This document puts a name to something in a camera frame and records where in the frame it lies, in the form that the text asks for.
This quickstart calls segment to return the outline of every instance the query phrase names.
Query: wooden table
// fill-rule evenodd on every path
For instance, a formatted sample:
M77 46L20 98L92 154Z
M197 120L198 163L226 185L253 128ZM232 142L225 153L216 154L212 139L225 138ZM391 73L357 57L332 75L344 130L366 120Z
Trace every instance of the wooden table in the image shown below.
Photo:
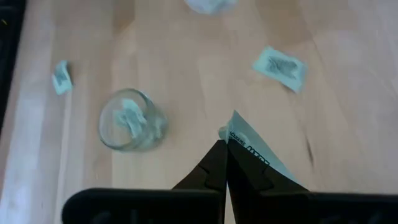
M88 187L169 189L233 110L311 190L398 193L398 1L241 0L204 16L182 0L30 0L0 144L0 223L59 223ZM298 95L251 65L271 45L308 64ZM51 74L69 60L74 89ZM122 88L167 114L158 148L97 134ZM233 223L230 208L226 223Z

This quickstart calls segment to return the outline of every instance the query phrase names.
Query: glass cup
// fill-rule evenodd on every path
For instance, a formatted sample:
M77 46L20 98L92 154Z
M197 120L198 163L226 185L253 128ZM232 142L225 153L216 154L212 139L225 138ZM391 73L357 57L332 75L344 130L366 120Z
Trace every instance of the glass cup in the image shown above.
M163 112L148 96L135 89L117 91L99 117L101 141L120 151L155 147L164 138L166 130L167 119Z

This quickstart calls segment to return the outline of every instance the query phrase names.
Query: clear glass jar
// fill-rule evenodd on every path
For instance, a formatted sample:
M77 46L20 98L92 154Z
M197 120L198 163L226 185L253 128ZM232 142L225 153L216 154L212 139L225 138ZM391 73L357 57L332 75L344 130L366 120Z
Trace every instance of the clear glass jar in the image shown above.
M148 96L135 89L117 91L99 117L101 141L120 151L155 147L164 138L166 130L167 119L163 112Z

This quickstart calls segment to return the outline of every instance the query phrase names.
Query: wooden surface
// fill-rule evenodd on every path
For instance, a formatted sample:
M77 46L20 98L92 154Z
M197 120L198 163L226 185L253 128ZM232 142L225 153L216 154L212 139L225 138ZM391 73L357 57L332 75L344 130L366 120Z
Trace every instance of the wooden surface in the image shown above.
M169 189L233 110L311 190L398 193L398 1L241 0L204 16L182 0L30 0L0 144L0 223L59 223L88 187ZM251 69L271 45L308 64L298 95ZM57 96L54 65L73 91ZM97 135L116 90L167 114L157 149ZM226 223L233 223L230 207Z

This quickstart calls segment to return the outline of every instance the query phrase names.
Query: wood grain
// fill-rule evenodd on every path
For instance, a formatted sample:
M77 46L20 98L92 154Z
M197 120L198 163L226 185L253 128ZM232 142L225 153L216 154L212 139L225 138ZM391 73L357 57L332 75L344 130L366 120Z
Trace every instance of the wood grain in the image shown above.
M233 110L305 187L398 193L396 10L393 0L245 0L204 16L180 0L29 1L0 142L0 223L60 223L63 203L88 187L169 189ZM298 95L251 69L267 45L308 64ZM50 76L63 59L74 89L57 96ZM99 140L101 107L122 88L167 114L156 149Z

